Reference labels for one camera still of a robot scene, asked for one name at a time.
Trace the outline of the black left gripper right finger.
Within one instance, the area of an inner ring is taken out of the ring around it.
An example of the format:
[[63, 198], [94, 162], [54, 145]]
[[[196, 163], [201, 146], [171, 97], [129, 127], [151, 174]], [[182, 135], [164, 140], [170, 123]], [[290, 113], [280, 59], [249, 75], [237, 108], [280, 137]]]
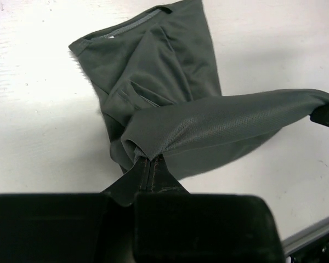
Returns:
[[189, 194], [181, 183], [169, 172], [163, 155], [156, 157], [152, 170], [152, 192], [174, 192]]

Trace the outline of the dark grey t-shirt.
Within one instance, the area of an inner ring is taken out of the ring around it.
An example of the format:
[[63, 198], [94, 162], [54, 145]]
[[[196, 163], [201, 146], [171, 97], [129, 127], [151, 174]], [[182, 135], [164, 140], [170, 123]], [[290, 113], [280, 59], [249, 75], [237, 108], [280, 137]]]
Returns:
[[329, 104], [317, 89], [222, 95], [201, 1], [158, 5], [69, 46], [90, 79], [123, 171], [164, 156], [179, 178], [254, 151]]

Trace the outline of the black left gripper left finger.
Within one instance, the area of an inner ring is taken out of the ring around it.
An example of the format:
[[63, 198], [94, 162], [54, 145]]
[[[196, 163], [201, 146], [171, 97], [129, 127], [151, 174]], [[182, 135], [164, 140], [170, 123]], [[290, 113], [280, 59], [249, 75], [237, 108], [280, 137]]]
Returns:
[[146, 189], [151, 161], [140, 157], [134, 166], [123, 174], [103, 194], [109, 196], [119, 206], [129, 207], [134, 202], [134, 196], [140, 190]]

